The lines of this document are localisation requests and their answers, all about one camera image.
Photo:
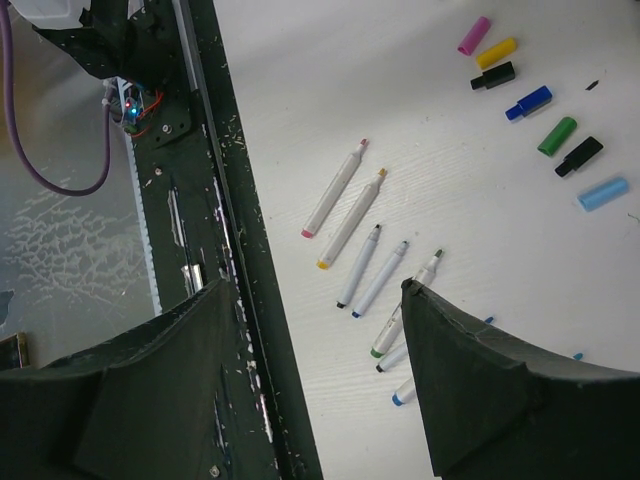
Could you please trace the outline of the dark green marker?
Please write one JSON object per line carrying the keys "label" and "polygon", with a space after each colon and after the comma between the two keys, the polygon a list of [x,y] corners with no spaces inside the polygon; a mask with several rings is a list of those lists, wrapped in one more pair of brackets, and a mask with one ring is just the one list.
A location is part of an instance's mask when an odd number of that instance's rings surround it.
{"label": "dark green marker", "polygon": [[[437,275],[437,269],[443,255],[444,250],[438,249],[431,259],[420,267],[412,279],[422,286],[429,287]],[[371,356],[376,359],[382,358],[390,350],[402,329],[402,302],[399,302],[374,340],[370,349]]]}

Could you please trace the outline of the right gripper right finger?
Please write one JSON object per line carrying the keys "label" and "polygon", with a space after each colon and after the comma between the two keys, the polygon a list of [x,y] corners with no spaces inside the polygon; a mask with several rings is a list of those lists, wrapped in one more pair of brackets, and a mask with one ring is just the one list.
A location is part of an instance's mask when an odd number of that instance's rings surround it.
{"label": "right gripper right finger", "polygon": [[635,479],[639,376],[527,343],[414,280],[402,315],[442,479]]}

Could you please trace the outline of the pink cap pen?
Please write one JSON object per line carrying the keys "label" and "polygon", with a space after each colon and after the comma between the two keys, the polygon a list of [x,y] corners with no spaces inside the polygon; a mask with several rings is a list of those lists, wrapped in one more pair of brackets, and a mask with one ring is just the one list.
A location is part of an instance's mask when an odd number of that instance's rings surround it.
{"label": "pink cap pen", "polygon": [[310,217],[302,227],[301,236],[303,238],[310,239],[318,233],[324,221],[331,213],[336,202],[345,190],[346,186],[349,184],[355,172],[361,165],[362,157],[368,146],[368,143],[369,140],[367,138],[363,138],[359,142],[357,148],[346,157],[339,170],[331,180],[330,184],[324,191]]}

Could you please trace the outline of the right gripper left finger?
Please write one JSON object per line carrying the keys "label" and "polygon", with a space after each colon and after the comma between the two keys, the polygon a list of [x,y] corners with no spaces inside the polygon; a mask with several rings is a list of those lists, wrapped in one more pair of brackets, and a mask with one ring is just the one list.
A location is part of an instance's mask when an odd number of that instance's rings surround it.
{"label": "right gripper left finger", "polygon": [[231,289],[40,368],[1,375],[5,479],[205,479]]}

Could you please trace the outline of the pink marker cap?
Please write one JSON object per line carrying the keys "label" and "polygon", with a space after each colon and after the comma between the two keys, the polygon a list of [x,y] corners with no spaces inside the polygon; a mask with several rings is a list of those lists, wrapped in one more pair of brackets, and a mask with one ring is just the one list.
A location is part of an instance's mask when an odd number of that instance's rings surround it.
{"label": "pink marker cap", "polygon": [[491,20],[480,16],[461,40],[457,51],[465,56],[471,56],[490,28]]}

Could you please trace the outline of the dark green marker cap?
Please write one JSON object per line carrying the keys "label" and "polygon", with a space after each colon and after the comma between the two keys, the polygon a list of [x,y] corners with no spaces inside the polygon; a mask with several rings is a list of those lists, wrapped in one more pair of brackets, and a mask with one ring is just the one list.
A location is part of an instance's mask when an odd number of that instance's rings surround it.
{"label": "dark green marker cap", "polygon": [[573,117],[563,117],[538,145],[537,150],[547,157],[553,157],[577,126],[578,123]]}

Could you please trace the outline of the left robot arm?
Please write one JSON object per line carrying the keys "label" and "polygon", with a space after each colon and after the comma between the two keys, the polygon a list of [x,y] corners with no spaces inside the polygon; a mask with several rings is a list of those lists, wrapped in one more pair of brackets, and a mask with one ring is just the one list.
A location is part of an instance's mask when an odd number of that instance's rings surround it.
{"label": "left robot arm", "polygon": [[14,0],[14,9],[38,29],[80,28],[80,17],[91,8],[91,0]]}

